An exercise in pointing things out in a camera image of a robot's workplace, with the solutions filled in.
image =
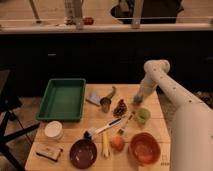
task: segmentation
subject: green object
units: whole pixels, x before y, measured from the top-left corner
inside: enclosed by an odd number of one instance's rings
[[[139,108],[136,113],[136,118],[139,123],[145,124],[146,121],[150,118],[150,111],[146,108]]]
[[[80,121],[85,84],[85,79],[50,79],[37,120]]]
[[[116,93],[116,87],[115,86],[112,86],[112,92],[111,93],[109,93],[107,96],[106,96],[106,98],[108,98],[108,99],[112,99],[112,97],[115,95],[115,93]]]

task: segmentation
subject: stool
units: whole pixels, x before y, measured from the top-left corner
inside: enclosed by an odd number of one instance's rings
[[[9,70],[0,71],[0,113],[5,113],[0,124],[0,152],[8,159],[8,161],[10,161],[10,163],[13,164],[13,166],[17,170],[23,171],[25,170],[24,167],[10,153],[7,143],[32,130],[35,130],[39,127],[39,124],[32,125],[28,128],[23,128],[20,131],[16,131],[9,135],[4,135],[8,120],[13,121],[15,119],[18,119],[17,116],[13,112],[11,112],[11,110],[17,107],[21,107],[22,105],[18,97],[15,95],[9,85],[7,85],[9,73]]]

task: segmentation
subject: small cup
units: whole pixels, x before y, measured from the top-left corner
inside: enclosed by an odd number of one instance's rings
[[[111,105],[111,100],[107,97],[103,97],[100,100],[101,109],[104,113],[108,113]]]
[[[59,121],[52,121],[46,125],[44,133],[48,138],[59,140],[63,136],[62,124]]]

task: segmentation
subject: brush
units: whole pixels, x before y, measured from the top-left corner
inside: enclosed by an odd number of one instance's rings
[[[128,119],[127,119],[126,122],[124,123],[124,125],[118,130],[117,134],[123,135],[123,133],[124,133],[124,131],[125,131],[125,129],[126,129],[128,123],[129,123],[129,121],[132,119],[132,117],[133,117],[134,114],[135,114],[135,112],[132,112],[132,113],[130,114],[130,116],[128,117]]]
[[[119,119],[115,119],[113,121],[111,121],[110,123],[106,124],[105,126],[101,127],[101,128],[90,128],[88,129],[87,131],[85,131],[84,133],[84,138],[87,138],[87,139],[92,139],[92,136],[94,135],[97,135],[97,134],[100,134],[101,132],[117,125],[118,123],[121,122],[121,119],[122,118],[119,118]]]

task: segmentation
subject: cabinet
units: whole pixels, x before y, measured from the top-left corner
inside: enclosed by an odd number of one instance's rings
[[[139,83],[149,59],[168,59],[169,74],[190,91],[212,91],[213,32],[0,35],[0,69],[19,96],[41,96],[50,78]]]

